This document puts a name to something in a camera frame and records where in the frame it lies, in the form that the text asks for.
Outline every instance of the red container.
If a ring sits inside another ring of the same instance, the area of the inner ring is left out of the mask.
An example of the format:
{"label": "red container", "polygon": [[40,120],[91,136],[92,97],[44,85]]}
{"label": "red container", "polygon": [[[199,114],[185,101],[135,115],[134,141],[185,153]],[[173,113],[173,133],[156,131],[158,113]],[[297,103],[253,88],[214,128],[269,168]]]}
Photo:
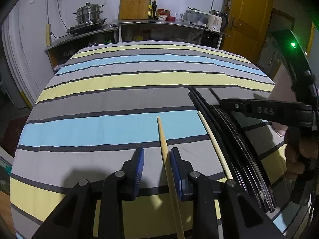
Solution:
{"label": "red container", "polygon": [[173,16],[167,16],[166,20],[167,20],[168,22],[174,22],[174,21],[175,21],[175,17],[173,17]]}

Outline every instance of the gray stripe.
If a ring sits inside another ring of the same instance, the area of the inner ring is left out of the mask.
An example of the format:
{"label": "gray stripe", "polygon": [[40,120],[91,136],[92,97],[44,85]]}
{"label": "gray stripe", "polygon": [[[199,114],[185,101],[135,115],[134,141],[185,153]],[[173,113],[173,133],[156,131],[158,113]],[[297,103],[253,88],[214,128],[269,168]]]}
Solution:
{"label": "gray stripe", "polygon": [[309,216],[308,211],[309,211],[309,207],[308,206],[305,206],[305,207],[301,208],[301,210],[299,211],[297,217],[295,218],[295,220],[293,221],[291,226],[285,232],[285,236],[287,238],[295,238],[294,236],[296,235],[296,233],[297,233],[299,227],[301,226],[302,222],[304,221],[305,218],[308,218],[308,216]]}
{"label": "gray stripe", "polygon": [[218,238],[219,239],[224,239],[223,226],[222,225],[218,226]]}
{"label": "gray stripe", "polygon": [[[218,104],[216,98],[207,88],[198,88],[197,90],[210,105]],[[252,99],[255,94],[268,94],[240,87],[214,88],[213,90],[220,98]],[[181,87],[109,90],[101,93],[76,95],[36,104],[29,115],[28,121],[90,112],[193,106],[188,93],[188,88]]]}
{"label": "gray stripe", "polygon": [[260,119],[254,119],[254,118],[246,117],[241,112],[232,112],[232,114],[233,114],[233,116],[235,117],[235,119],[237,120],[238,124],[241,127],[249,127],[249,126],[253,126],[253,125],[262,125],[262,123],[264,122],[264,121],[262,121]]}
{"label": "gray stripe", "polygon": [[301,209],[299,210],[297,215],[294,217],[292,222],[290,224],[286,224],[289,226],[286,228],[286,231],[284,233],[285,237],[292,238],[292,236],[295,234],[297,229],[300,227],[301,222],[303,221],[303,218],[306,215],[308,209],[309,209],[309,206],[301,207]]}
{"label": "gray stripe", "polygon": [[[210,140],[171,145],[168,147],[169,150],[172,147],[178,147],[182,159],[190,161],[195,170],[206,176],[223,171]],[[167,185],[160,147],[144,150],[145,162],[141,188]],[[18,149],[12,173],[36,182],[72,188],[81,179],[88,179],[90,182],[105,179],[106,176],[120,170],[123,163],[131,159],[134,151],[130,149],[70,153],[31,152]],[[30,168],[34,165],[41,166],[41,172],[30,172]]]}
{"label": "gray stripe", "polygon": [[14,224],[14,228],[23,235],[26,239],[31,239],[36,230],[40,227],[39,224],[28,219],[24,215],[20,214],[14,208],[11,207],[11,215]]}
{"label": "gray stripe", "polygon": [[217,72],[225,73],[230,76],[242,77],[254,81],[273,84],[273,81],[267,76],[260,76],[249,72],[243,72],[232,68],[221,67],[215,64],[206,63],[186,63],[186,62],[134,62],[126,64],[113,64],[103,67],[90,67],[80,71],[65,73],[54,76],[47,84],[46,88],[66,83],[81,78],[91,76],[101,76],[114,73],[134,73],[138,71],[166,71],[166,70],[180,70],[180,71],[196,71],[196,72]]}
{"label": "gray stripe", "polygon": [[141,55],[141,54],[174,54],[174,55],[189,55],[189,56],[203,56],[207,58],[217,59],[225,62],[230,62],[236,65],[242,65],[247,66],[249,68],[256,68],[252,63],[246,63],[242,61],[238,61],[236,59],[221,57],[217,55],[208,54],[205,52],[199,52],[195,50],[182,50],[182,49],[148,49],[148,48],[142,48],[142,49],[128,49],[128,50],[117,50],[114,52],[104,52],[104,53],[96,53],[93,55],[88,55],[85,57],[78,57],[73,58],[69,60],[67,63],[64,64],[64,66],[72,65],[75,63],[90,61],[93,59],[99,59],[104,57],[118,57],[118,56],[128,56],[128,55]]}
{"label": "gray stripe", "polygon": [[272,189],[274,197],[277,202],[277,207],[275,208],[275,212],[267,213],[267,216],[273,219],[280,212],[280,209],[289,201],[289,191],[288,191],[288,181],[283,179],[280,183],[277,184],[276,187]]}
{"label": "gray stripe", "polygon": [[280,137],[272,126],[263,126],[245,132],[251,144],[258,155],[274,148],[279,143],[283,142],[284,138]]}
{"label": "gray stripe", "polygon": [[223,54],[227,54],[227,55],[232,55],[232,56],[236,56],[239,58],[244,58],[240,55],[236,55],[233,54],[231,52],[227,52],[224,50],[218,50],[216,48],[211,48],[211,47],[205,47],[205,46],[200,46],[200,45],[195,45],[195,44],[191,44],[191,43],[186,43],[186,42],[177,42],[177,41],[133,41],[133,42],[122,42],[122,43],[112,43],[112,44],[102,44],[102,45],[95,45],[95,46],[91,46],[91,47],[86,47],[86,48],[82,48],[78,53],[80,52],[85,52],[85,51],[92,51],[95,49],[99,49],[99,48],[105,48],[105,47],[118,47],[118,46],[129,46],[129,45],[143,45],[143,44],[151,44],[151,45],[182,45],[182,46],[190,46],[190,47],[198,47],[198,48],[203,48],[203,49],[207,49],[210,51],[217,51],[217,52],[221,52]]}

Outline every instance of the white electric kettle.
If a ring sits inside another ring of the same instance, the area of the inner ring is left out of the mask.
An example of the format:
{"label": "white electric kettle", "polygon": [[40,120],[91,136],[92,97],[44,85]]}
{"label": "white electric kettle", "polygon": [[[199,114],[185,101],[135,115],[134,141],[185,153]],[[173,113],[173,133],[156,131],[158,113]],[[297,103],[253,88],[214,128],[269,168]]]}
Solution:
{"label": "white electric kettle", "polygon": [[207,28],[220,32],[228,24],[228,15],[219,11],[211,10],[208,18]]}

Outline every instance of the wooden cutting board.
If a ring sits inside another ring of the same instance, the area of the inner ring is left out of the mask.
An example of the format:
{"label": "wooden cutting board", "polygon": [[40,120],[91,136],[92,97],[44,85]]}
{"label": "wooden cutting board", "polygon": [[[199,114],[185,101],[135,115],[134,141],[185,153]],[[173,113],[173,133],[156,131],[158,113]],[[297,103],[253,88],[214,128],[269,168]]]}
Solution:
{"label": "wooden cutting board", "polygon": [[120,0],[119,20],[147,19],[150,0]]}

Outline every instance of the hand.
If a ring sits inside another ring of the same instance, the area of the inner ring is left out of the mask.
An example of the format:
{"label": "hand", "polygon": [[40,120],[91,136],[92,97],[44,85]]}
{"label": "hand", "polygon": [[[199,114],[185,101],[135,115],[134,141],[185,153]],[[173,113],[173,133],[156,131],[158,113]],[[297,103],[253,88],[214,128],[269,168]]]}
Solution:
{"label": "hand", "polygon": [[302,162],[298,161],[300,153],[307,158],[313,157],[318,158],[318,138],[302,138],[299,141],[299,152],[296,152],[294,148],[289,144],[289,130],[287,130],[285,139],[285,144],[287,144],[285,149],[286,156],[286,177],[289,180],[295,181],[299,174],[302,174],[305,171],[305,166]]}

